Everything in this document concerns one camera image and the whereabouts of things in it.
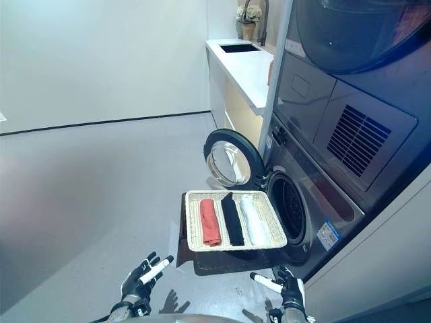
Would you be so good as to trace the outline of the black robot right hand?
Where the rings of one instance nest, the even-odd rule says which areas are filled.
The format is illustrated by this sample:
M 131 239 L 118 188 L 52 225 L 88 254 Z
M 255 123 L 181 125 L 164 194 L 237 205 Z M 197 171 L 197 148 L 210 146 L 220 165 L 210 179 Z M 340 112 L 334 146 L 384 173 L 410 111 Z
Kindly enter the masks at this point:
M 280 294 L 283 298 L 283 304 L 295 302 L 305 306 L 304 283 L 293 275 L 291 270 L 286 266 L 279 266 L 277 270 L 279 279 L 269 279 L 255 272 L 250 273 L 250 278 L 263 285 L 264 287 Z

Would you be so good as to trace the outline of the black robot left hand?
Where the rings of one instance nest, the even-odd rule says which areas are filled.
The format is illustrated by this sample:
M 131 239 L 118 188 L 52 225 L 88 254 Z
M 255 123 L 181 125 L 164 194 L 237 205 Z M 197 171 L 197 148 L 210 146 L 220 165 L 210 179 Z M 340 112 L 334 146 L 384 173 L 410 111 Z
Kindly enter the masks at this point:
M 162 271 L 173 260 L 173 255 L 160 258 L 156 252 L 150 253 L 123 281 L 121 285 L 121 300 L 125 301 L 128 297 L 150 299 L 152 289 L 163 275 Z

